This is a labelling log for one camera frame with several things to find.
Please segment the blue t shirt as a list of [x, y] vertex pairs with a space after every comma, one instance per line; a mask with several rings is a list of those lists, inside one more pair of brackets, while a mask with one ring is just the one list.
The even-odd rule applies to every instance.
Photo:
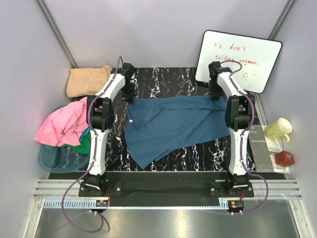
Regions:
[[145, 169], [174, 150], [228, 136], [226, 107], [208, 96], [134, 99], [125, 129], [132, 159]]

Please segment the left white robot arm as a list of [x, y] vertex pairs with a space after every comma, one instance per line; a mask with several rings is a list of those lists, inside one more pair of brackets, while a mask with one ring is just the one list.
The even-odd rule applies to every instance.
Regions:
[[87, 124], [90, 127], [91, 151], [88, 170], [81, 183], [83, 196], [102, 196], [107, 194], [106, 184], [106, 143], [114, 124], [113, 101], [118, 93], [123, 100], [132, 103], [136, 97], [135, 86], [131, 81], [135, 67], [123, 63], [111, 71], [107, 83], [94, 96], [87, 98]]

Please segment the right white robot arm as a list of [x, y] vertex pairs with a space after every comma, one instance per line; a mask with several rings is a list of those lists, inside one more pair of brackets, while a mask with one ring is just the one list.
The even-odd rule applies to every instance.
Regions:
[[229, 197], [253, 197], [254, 192], [247, 169], [247, 146], [249, 130], [255, 119], [255, 97], [248, 94], [233, 74], [242, 69], [242, 64], [233, 60], [239, 68], [232, 71], [223, 67], [222, 62], [213, 61], [208, 65], [210, 74], [209, 92], [213, 100], [226, 99], [225, 125], [230, 133], [230, 161], [228, 176], [219, 188], [219, 194]]

